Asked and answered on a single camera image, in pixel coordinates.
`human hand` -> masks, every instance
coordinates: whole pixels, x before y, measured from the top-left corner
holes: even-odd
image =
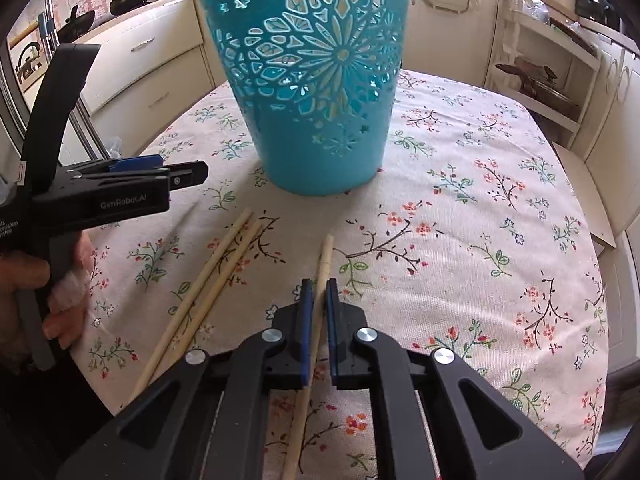
[[[49,296],[49,310],[42,323],[48,339],[58,338],[60,347],[71,346],[81,335],[89,305],[89,275],[93,270],[94,245],[82,232],[74,248],[74,268],[54,285]]]
[[[93,249],[83,232],[74,248],[74,268],[54,286],[49,297],[50,314],[42,328],[47,338],[58,338],[62,348],[68,348],[82,335]],[[14,292],[19,288],[40,288],[47,284],[49,276],[49,264],[39,258],[20,251],[0,255],[0,358],[18,363],[29,354]]]
[[[17,363],[29,354],[14,292],[47,285],[49,264],[20,251],[0,255],[0,357]]]

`blue basket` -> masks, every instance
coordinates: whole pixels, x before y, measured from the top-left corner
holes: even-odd
[[[305,195],[382,164],[408,0],[200,0],[270,180]]]

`table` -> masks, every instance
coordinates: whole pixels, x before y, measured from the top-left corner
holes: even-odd
[[[191,280],[250,206],[264,228],[194,346],[226,351],[268,327],[301,279],[315,278],[331,232],[341,297],[371,326],[416,351],[451,348],[581,465],[589,460],[607,372],[602,280],[572,187],[520,104],[402,71],[383,167],[368,184],[322,198],[269,182],[227,84],[145,153],[201,158],[209,178],[174,192],[169,212],[91,232],[92,306],[73,356],[113,413]],[[324,345],[300,470],[375,478],[368,394],[334,390],[326,357]],[[282,466],[293,399],[272,395],[265,478]]]

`wooden chopstick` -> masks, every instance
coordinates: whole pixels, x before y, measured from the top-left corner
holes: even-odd
[[[318,357],[318,345],[320,344],[320,333],[322,332],[322,318],[324,312],[324,292],[326,281],[329,279],[331,271],[331,256],[334,250],[334,237],[327,235],[322,244],[322,256],[318,265],[318,279],[316,280],[316,295],[314,297],[314,310],[311,324],[311,368],[309,370],[309,384],[296,395],[296,407],[291,421],[289,431],[289,445],[287,446],[287,456],[282,469],[282,480],[295,480],[298,470],[298,461],[302,451],[302,441],[305,437],[306,413],[309,408],[311,398],[311,385],[314,380],[314,367]]]
[[[160,341],[151,354],[149,361],[146,363],[145,369],[142,370],[142,374],[138,378],[136,386],[133,388],[133,393],[129,397],[129,402],[135,399],[140,394],[140,392],[142,392],[142,390],[144,390],[148,385],[151,377],[156,371],[156,368],[158,368],[158,364],[160,363],[162,356],[166,351],[166,348],[169,346],[171,339],[174,337],[175,331],[178,330],[178,327],[181,325],[184,317],[187,315],[187,312],[191,307],[191,303],[193,303],[193,300],[196,299],[210,274],[213,272],[213,269],[218,264],[220,258],[222,258],[222,256],[225,254],[226,249],[234,241],[234,238],[240,232],[240,229],[242,228],[244,223],[249,219],[249,216],[251,216],[251,210],[249,208],[242,211],[238,219],[229,228],[229,231],[226,232],[225,237],[223,237],[220,241],[220,244],[211,255],[209,261],[205,264],[196,281],[193,282],[193,284],[189,288],[189,291],[182,300],[180,307],[178,307],[178,310],[172,317],[169,326],[162,334],[162,337],[160,338]]]
[[[242,242],[240,242],[238,248],[231,255],[229,261],[226,263],[226,266],[223,267],[216,282],[209,290],[207,297],[202,301],[201,304],[199,304],[199,306],[196,307],[195,313],[193,314],[193,317],[191,319],[191,323],[187,327],[187,330],[185,330],[184,334],[180,336],[180,340],[178,341],[178,344],[174,349],[169,366],[172,366],[186,352],[187,348],[191,344],[191,339],[198,331],[200,324],[209,313],[209,310],[213,306],[213,303],[216,301],[218,294],[225,286],[226,281],[229,279],[229,276],[231,276],[234,269],[236,268],[238,261],[240,260],[240,258],[242,258],[242,255],[249,247],[249,244],[252,242],[255,235],[258,234],[258,231],[261,229],[261,227],[262,223],[258,220],[251,227],[249,227],[249,230],[244,234]]]

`metal bolt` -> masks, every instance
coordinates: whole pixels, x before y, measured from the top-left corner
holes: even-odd
[[[456,358],[456,355],[448,348],[438,348],[435,351],[435,354],[433,354],[433,357],[441,365],[448,365],[453,362],[453,359]]]
[[[360,339],[360,341],[366,341],[368,343],[371,341],[375,341],[375,339],[378,337],[378,332],[366,326],[358,330],[356,332],[356,336],[358,337],[358,339]]]
[[[280,341],[282,339],[282,332],[277,328],[268,328],[262,332],[262,339],[264,339],[267,343],[275,343],[276,341]]]
[[[204,362],[204,359],[206,358],[207,355],[199,348],[189,350],[184,356],[184,360],[187,361],[190,365],[202,364]]]

